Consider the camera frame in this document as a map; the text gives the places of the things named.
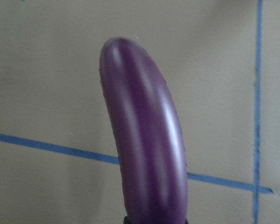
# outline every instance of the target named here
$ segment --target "purple eggplant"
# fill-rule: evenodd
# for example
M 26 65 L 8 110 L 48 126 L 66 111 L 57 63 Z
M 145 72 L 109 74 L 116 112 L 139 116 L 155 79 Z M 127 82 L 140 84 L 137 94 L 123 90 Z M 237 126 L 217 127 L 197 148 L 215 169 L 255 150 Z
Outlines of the purple eggplant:
M 148 53 L 112 38 L 100 56 L 101 84 L 132 224 L 184 224 L 188 183 L 182 132 L 166 82 Z

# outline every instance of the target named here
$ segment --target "blue tape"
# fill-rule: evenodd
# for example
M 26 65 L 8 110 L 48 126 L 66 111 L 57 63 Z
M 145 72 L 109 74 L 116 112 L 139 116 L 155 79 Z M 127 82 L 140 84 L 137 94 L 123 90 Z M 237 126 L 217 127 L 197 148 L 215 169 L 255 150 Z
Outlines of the blue tape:
M 78 156 L 78 157 L 102 161 L 102 162 L 119 164 L 119 160 L 116 156 L 88 152 L 88 151 L 83 151 L 83 150 L 76 149 L 76 148 L 59 146 L 59 145 L 14 137 L 14 136 L 5 135 L 5 134 L 0 134 L 0 141 L 6 142 L 6 143 L 11 143 L 11 144 L 16 144 L 16 145 L 20 145 L 20 146 L 27 146 L 27 147 L 31 147 L 31 148 L 42 149 L 42 150 L 55 152 L 55 153 L 62 153 L 62 154 L 66 154 L 66 155 L 73 155 L 73 156 Z
M 80 149 L 59 146 L 59 145 L 45 143 L 45 142 L 41 142 L 41 141 L 14 137 L 14 136 L 6 135 L 6 134 L 0 134 L 0 141 L 5 142 L 5 143 L 19 145 L 19 146 L 26 146 L 26 147 L 41 149 L 41 150 L 45 150 L 45 151 L 49 151 L 49 152 L 62 153 L 62 154 L 66 154 L 66 155 L 72 155 L 72 156 L 77 156 L 77 157 L 82 157 L 82 158 L 87 158 L 87 159 L 92 159 L 92 160 L 108 162 L 108 163 L 119 165 L 119 160 L 116 156 L 110 156 L 110 155 L 106 155 L 106 154 L 83 151 Z M 254 190 L 253 184 L 232 181 L 232 180 L 214 177 L 214 176 L 188 173 L 188 179 L 194 180 L 194 181 L 221 185 L 221 186 L 225 186 L 225 187 L 229 187 L 229 188 L 247 190 L 247 191 L 251 191 L 251 192 L 253 192 L 253 190 Z M 262 194 L 273 194 L 274 193 L 270 188 L 267 188 L 267 187 L 260 187 L 259 192 Z
M 261 81 L 261 23 L 263 0 L 257 4 L 256 27 L 256 85 L 255 85 L 255 111 L 254 111 L 254 189 L 253 189 L 253 223 L 258 223 L 259 216 L 259 164 L 260 164 L 260 81 Z
M 253 188 L 254 188 L 253 184 L 232 181 L 232 180 L 214 177 L 214 176 L 208 176 L 208 175 L 198 175 L 198 174 L 188 173 L 188 178 L 191 180 L 195 180 L 195 181 L 212 183 L 212 184 L 216 184 L 216 185 L 221 185 L 221 186 L 230 187 L 230 188 L 237 188 L 237 189 L 241 189 L 241 190 L 253 191 Z

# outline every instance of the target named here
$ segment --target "black base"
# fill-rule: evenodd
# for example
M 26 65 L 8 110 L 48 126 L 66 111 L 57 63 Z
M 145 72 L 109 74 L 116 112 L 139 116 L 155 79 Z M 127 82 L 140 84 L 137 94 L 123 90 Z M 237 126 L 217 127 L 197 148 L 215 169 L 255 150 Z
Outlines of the black base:
M 123 224 L 132 224 L 132 223 L 129 222 L 129 220 L 127 219 L 127 216 L 126 216 L 125 219 L 123 220 Z

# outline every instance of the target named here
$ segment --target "horizontal blue tape line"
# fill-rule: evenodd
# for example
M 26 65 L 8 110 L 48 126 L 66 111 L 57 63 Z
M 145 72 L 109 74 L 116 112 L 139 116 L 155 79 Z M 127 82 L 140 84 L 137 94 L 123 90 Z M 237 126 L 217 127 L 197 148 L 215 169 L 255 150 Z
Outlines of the horizontal blue tape line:
M 80 150 L 80 149 L 76 149 L 76 148 L 70 148 L 70 147 L 59 146 L 59 145 L 50 144 L 50 143 L 41 142 L 41 141 L 14 137 L 11 135 L 6 135 L 6 134 L 0 134 L 0 141 L 19 145 L 19 146 L 37 148 L 37 149 L 46 150 L 46 151 L 55 152 L 55 153 L 62 153 L 62 154 L 66 154 L 66 155 L 73 155 L 73 156 L 78 156 L 78 157 L 82 157 L 82 158 L 108 162 L 108 163 L 112 163 L 112 164 L 119 164 L 118 157 L 116 157 L 116 156 L 94 153 L 94 152 L 84 151 L 84 150 Z M 221 186 L 236 188 L 236 189 L 241 189 L 241 190 L 253 191 L 252 184 L 238 182 L 238 181 L 232 181 L 232 180 L 228 180 L 228 179 L 224 179 L 224 178 L 208 176 L 208 175 L 199 175 L 199 174 L 193 174 L 193 173 L 188 173 L 188 178 L 190 180 L 207 182 L 207 183 L 212 183 L 212 184 L 216 184 L 216 185 L 221 185 Z M 262 194 L 273 194 L 273 191 L 270 188 L 261 187 L 261 186 L 259 188 L 259 192 Z
M 83 151 L 83 150 L 76 149 L 76 148 L 59 146 L 59 145 L 54 145 L 54 144 L 45 143 L 45 142 L 41 142 L 41 141 L 24 139 L 24 138 L 14 137 L 14 136 L 10 136 L 10 135 L 5 135 L 5 134 L 0 134 L 0 141 L 6 142 L 6 143 L 11 143 L 11 144 L 16 144 L 16 145 L 20 145 L 20 146 L 27 146 L 27 147 L 31 147 L 31 148 L 42 149 L 42 150 L 55 152 L 55 153 L 62 153 L 62 154 L 66 154 L 66 155 L 73 155 L 73 156 L 78 156 L 78 157 L 97 160 L 97 161 L 119 164 L 119 160 L 116 156 L 105 155 L 105 154 L 100 154 L 100 153 L 93 153 L 93 152 Z
M 253 184 L 248 184 L 248 183 L 242 183 L 238 181 L 232 181 L 224 178 L 219 178 L 219 177 L 214 177 L 214 176 L 208 176 L 208 175 L 201 175 L 201 174 L 192 174 L 188 173 L 188 178 L 191 180 L 195 181 L 201 181 L 201 182 L 206 182 L 206 183 L 212 183 L 216 185 L 221 185 L 225 187 L 230 187 L 230 188 L 237 188 L 241 190 L 248 190 L 248 191 L 253 191 Z

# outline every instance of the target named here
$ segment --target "eggplant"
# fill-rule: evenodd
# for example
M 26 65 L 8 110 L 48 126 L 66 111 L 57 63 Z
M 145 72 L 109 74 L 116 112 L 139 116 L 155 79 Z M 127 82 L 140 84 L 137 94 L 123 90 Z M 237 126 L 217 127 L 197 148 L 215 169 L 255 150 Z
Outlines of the eggplant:
M 168 87 L 136 42 L 116 37 L 100 55 L 100 77 L 132 224 L 185 224 L 184 144 Z

